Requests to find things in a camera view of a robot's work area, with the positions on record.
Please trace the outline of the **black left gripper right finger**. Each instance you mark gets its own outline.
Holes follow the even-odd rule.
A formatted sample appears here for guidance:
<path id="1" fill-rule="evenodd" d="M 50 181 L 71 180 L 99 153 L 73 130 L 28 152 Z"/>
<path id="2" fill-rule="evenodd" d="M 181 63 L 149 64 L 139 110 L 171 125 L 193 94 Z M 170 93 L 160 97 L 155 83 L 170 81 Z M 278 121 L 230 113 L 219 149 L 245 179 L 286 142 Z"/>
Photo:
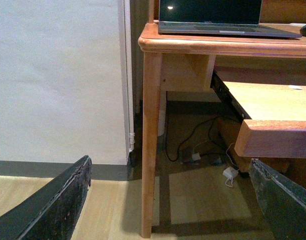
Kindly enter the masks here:
<path id="1" fill-rule="evenodd" d="M 306 189 L 257 158 L 249 175 L 275 239 L 306 240 Z"/>

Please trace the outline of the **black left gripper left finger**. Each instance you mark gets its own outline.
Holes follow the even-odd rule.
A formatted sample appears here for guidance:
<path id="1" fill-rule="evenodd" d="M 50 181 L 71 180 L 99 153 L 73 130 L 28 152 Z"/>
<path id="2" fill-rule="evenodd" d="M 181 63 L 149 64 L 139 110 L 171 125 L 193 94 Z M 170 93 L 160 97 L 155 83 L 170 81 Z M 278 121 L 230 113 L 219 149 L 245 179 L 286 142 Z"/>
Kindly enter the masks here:
<path id="1" fill-rule="evenodd" d="M 0 240 L 69 240 L 88 188 L 92 161 L 87 155 L 22 203 L 0 216 Z"/>

